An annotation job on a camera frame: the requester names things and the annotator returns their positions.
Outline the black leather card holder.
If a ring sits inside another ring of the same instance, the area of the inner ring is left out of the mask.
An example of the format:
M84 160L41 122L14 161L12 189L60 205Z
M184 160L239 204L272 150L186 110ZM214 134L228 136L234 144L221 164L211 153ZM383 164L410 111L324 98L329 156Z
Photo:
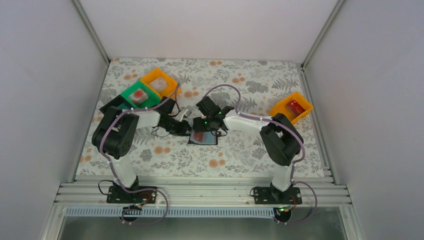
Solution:
M198 142L192 139L193 133L195 131L192 130L188 139L189 145L200 145L200 146L214 146L218 144L218 138L222 136L222 133L220 131L207 131L207 132L200 132L204 133L203 142Z

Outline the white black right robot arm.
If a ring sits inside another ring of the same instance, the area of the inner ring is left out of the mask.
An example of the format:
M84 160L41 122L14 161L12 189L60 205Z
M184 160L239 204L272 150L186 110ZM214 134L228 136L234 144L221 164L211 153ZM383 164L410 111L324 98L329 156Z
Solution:
M208 96L196 105L202 117L193 119L196 133L229 130L259 134L265 150L274 162L274 174L270 184L271 198L278 204L290 197L294 185L294 164L306 156L304 140L289 119L282 113L275 116L257 116L238 112L232 106L220 108Z

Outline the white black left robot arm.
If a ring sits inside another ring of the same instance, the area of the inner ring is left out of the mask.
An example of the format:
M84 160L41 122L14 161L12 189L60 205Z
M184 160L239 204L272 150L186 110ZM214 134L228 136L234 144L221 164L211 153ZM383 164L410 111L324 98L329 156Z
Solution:
M119 196L131 203L139 197L138 177L132 169L128 153L136 131L142 128L162 128L173 136L185 137L191 133L186 120L171 115L177 102L164 96L149 108L133 109L122 96L113 98L100 108L103 118L92 135L91 142L108 160L114 182L120 186Z

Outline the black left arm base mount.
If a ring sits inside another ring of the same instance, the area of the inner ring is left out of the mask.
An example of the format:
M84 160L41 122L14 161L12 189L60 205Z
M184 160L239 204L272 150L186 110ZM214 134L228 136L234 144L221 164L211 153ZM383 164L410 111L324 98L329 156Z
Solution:
M156 186L140 186L141 192L128 193L120 186L109 187L106 202L108 204L154 204L156 202Z

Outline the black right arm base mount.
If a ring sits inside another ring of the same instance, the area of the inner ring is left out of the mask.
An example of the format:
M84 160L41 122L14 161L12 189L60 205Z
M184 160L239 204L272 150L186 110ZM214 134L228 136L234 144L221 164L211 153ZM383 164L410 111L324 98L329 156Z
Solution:
M301 191L290 185L286 191L280 191L274 186L253 187L249 195L257 205L300 205L303 203Z

